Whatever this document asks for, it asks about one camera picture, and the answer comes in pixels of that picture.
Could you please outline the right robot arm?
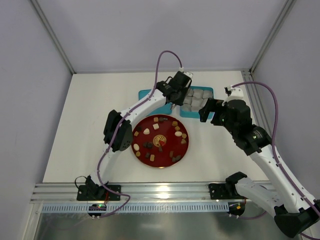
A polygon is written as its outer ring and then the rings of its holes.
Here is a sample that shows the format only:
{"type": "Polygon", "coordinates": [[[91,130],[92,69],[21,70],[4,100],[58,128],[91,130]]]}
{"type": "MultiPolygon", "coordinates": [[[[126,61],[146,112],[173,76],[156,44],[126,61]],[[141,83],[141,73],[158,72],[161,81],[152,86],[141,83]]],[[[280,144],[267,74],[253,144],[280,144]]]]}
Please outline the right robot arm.
{"type": "Polygon", "coordinates": [[[246,102],[209,98],[199,110],[200,121],[206,122],[210,112],[214,113],[211,124],[225,127],[236,146],[259,166],[276,191],[272,193],[254,183],[246,174],[237,172],[225,180],[229,194],[245,197],[260,206],[289,238],[317,223],[320,201],[293,175],[278,150],[272,146],[268,133],[252,123],[251,110],[246,102]]]}

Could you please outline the white square chocolate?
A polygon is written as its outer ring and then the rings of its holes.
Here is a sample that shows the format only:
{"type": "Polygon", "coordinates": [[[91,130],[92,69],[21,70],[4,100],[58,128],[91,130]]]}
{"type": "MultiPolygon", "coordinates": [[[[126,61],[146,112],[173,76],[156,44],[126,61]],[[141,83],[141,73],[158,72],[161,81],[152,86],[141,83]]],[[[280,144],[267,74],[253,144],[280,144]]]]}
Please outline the white square chocolate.
{"type": "Polygon", "coordinates": [[[158,130],[158,129],[160,128],[157,123],[156,123],[156,124],[153,124],[152,126],[153,126],[153,129],[154,129],[154,130],[158,130]]]}

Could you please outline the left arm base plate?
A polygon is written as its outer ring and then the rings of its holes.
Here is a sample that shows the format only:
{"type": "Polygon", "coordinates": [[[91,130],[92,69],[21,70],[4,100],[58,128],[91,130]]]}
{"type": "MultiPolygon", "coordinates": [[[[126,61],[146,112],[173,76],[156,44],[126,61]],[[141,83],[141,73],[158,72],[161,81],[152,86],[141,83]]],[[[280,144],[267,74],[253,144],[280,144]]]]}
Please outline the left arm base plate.
{"type": "Polygon", "coordinates": [[[80,185],[77,191],[77,201],[119,201],[120,195],[106,190],[103,186],[80,185]]]}

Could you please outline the red round chocolate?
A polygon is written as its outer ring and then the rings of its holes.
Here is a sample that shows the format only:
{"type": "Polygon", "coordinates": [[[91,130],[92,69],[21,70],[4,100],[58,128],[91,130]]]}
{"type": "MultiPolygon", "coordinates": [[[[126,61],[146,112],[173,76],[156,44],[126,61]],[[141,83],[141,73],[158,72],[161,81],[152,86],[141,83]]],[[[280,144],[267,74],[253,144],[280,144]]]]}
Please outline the red round chocolate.
{"type": "Polygon", "coordinates": [[[159,141],[159,144],[160,144],[161,146],[165,146],[165,145],[166,145],[166,141],[165,141],[165,140],[160,140],[160,141],[159,141]]]}

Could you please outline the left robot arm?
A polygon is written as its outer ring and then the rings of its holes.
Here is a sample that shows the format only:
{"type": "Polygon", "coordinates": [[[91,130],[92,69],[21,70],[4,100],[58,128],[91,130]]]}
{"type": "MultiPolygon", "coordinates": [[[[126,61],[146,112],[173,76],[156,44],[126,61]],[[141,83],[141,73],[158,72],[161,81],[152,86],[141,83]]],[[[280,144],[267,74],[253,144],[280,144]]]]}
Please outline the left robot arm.
{"type": "Polygon", "coordinates": [[[78,186],[77,201],[102,201],[109,189],[106,183],[119,155],[134,138],[133,128],[154,110],[167,104],[181,106],[192,83],[193,74],[180,69],[174,77],[156,82],[153,89],[135,105],[109,112],[103,130],[105,151],[96,169],[78,186]]]}

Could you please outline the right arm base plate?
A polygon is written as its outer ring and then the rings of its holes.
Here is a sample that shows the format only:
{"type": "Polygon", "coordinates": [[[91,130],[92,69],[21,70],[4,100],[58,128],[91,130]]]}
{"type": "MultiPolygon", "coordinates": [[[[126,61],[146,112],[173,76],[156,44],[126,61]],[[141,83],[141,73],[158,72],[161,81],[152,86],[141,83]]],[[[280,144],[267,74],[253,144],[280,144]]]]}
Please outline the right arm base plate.
{"type": "Polygon", "coordinates": [[[228,200],[231,198],[225,183],[210,183],[208,189],[211,200],[228,200]]]}

